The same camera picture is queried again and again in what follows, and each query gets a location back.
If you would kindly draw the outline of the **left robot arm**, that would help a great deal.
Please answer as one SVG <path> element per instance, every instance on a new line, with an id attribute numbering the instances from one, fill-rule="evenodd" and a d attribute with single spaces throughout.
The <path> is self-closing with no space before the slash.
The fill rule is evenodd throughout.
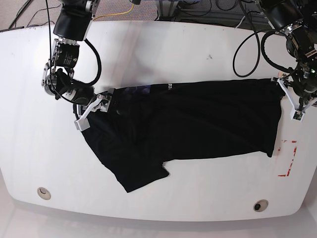
<path id="1" fill-rule="evenodd" d="M 261 53 L 266 62 L 283 74 L 277 82 L 287 91 L 292 87 L 299 97 L 292 105 L 291 119 L 302 121 L 308 107 L 317 105 L 317 2 L 315 0 L 257 0 L 256 5 L 270 23 L 261 40 Z M 286 39 L 286 49 L 295 58 L 295 68 L 285 68 L 271 61 L 265 52 L 269 36 L 280 34 Z"/>

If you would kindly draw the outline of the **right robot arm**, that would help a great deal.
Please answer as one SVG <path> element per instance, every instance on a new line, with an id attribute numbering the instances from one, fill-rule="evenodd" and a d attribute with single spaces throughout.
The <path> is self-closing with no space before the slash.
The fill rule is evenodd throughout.
<path id="1" fill-rule="evenodd" d="M 50 34 L 57 38 L 50 40 L 52 49 L 45 65 L 41 85 L 47 94 L 56 100 L 62 98 L 73 104 L 78 130 L 90 127 L 88 115 L 91 112 L 107 112 L 113 90 L 95 94 L 94 85 L 101 77 L 102 63 L 96 48 L 87 39 L 87 33 L 99 6 L 97 0 L 63 0 L 60 15 Z M 74 68 L 79 58 L 79 42 L 85 42 L 97 59 L 97 75 L 91 82 L 74 79 Z"/>

